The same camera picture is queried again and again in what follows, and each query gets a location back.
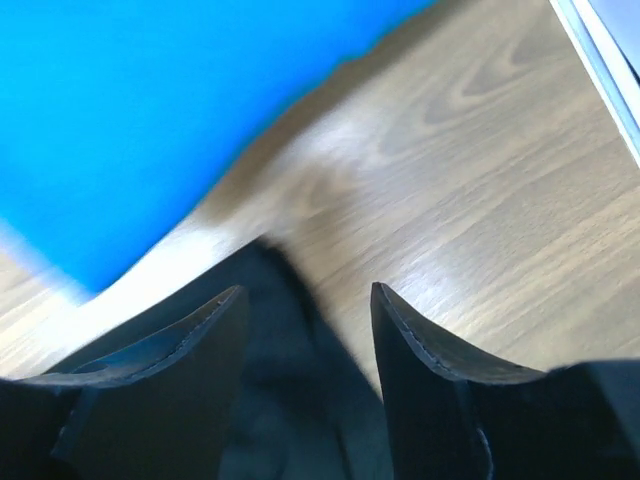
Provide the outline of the black t-shirt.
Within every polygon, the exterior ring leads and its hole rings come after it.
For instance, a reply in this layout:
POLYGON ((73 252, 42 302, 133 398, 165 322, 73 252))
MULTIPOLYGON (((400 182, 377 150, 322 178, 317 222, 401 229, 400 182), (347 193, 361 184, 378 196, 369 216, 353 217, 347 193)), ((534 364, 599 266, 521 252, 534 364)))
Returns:
POLYGON ((239 285, 249 298, 223 479, 389 479, 381 399, 285 253, 254 240, 56 365, 66 372, 168 326, 239 285))

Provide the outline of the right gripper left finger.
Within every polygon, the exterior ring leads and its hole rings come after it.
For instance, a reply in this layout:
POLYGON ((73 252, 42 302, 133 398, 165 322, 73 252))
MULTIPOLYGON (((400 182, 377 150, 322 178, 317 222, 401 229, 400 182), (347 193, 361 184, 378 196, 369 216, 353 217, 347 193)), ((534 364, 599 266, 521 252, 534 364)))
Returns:
POLYGON ((70 373, 1 384, 5 479, 214 479, 247 343, 233 287, 70 373))

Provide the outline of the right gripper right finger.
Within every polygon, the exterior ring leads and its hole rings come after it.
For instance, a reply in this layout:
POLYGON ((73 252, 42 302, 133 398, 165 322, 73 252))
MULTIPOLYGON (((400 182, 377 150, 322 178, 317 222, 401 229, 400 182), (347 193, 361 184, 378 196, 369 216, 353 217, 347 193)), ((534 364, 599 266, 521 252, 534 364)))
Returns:
POLYGON ((399 479, 635 479, 639 363, 550 371, 485 352, 371 289, 375 354, 399 479))

